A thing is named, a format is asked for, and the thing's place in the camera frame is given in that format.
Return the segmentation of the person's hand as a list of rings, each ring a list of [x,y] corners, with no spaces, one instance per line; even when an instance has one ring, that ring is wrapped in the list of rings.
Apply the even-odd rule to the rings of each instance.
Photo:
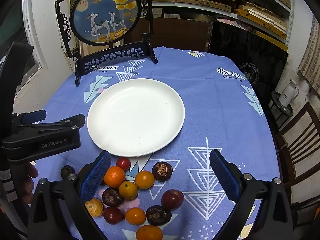
[[[23,179],[22,179],[22,199],[25,204],[31,204],[33,201],[33,189],[34,182],[33,178],[39,176],[38,170],[31,163],[27,163],[23,167]]]

